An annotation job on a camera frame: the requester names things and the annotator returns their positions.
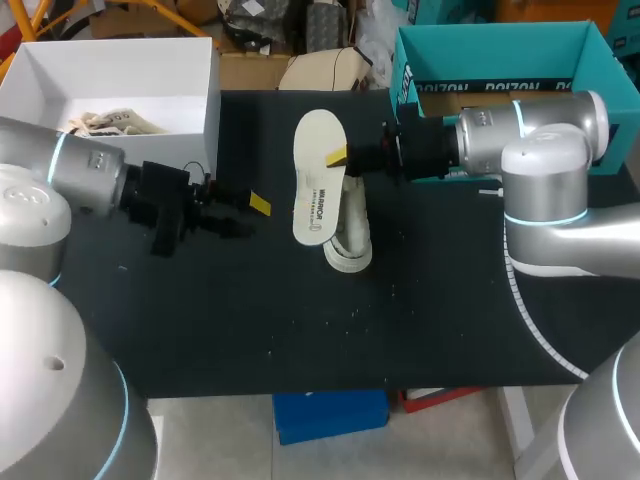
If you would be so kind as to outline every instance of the yellow tape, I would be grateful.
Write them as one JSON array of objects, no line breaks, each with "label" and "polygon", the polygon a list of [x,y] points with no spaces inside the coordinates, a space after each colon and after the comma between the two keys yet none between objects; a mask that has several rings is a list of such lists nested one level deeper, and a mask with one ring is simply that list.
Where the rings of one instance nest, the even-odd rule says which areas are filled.
[{"label": "yellow tape", "polygon": [[347,146],[339,148],[326,157],[327,167],[341,167],[346,164]]},{"label": "yellow tape", "polygon": [[251,198],[249,199],[249,206],[254,210],[259,211],[260,213],[266,215],[267,217],[271,216],[271,204],[267,202],[264,198],[256,195],[251,192]]}]

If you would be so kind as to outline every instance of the black table surface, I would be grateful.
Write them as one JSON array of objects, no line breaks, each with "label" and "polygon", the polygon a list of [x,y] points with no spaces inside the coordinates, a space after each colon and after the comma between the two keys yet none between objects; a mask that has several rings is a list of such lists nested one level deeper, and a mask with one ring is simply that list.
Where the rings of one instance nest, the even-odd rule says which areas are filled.
[{"label": "black table surface", "polygon": [[[60,290],[146,397],[576,382],[535,341],[513,300],[493,182],[394,185],[365,178],[373,262],[333,270],[296,243],[293,135],[309,110],[376,143],[386,92],[222,94],[218,178],[250,186],[257,233],[189,235],[171,259],[116,215],[75,219]],[[626,170],[590,179],[590,205],[637,199]],[[534,322],[592,371],[640,329],[640,282],[517,276]]]}]

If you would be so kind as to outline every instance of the white sneaker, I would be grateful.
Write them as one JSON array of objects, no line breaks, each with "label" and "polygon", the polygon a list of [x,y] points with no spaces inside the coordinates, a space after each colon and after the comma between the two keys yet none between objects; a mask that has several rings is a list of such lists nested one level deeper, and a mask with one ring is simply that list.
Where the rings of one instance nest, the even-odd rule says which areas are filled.
[{"label": "white sneaker", "polygon": [[345,175],[336,234],[323,248],[329,265],[343,273],[360,272],[371,263],[373,250],[362,177]]}]

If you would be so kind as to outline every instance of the white plastic bag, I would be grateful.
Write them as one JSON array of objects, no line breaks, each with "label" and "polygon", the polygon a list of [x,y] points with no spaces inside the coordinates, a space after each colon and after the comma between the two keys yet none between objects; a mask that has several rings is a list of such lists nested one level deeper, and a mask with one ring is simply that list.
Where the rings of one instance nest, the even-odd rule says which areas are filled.
[{"label": "white plastic bag", "polygon": [[396,35],[399,27],[409,24],[407,12],[394,7],[391,0],[367,0],[367,9],[358,12],[357,20],[356,46],[373,62],[373,84],[388,88]]}]

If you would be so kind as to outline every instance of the floor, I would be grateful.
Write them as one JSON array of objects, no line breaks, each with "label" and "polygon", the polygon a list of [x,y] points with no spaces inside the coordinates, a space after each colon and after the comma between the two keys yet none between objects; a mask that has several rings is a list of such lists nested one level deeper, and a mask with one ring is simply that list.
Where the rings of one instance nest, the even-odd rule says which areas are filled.
[{"label": "floor", "polygon": [[[525,389],[534,427],[573,387]],[[280,446],[271,396],[152,400],[163,417],[156,480],[512,480],[495,390],[405,414],[386,427]],[[547,480],[563,480],[559,469]]]}]

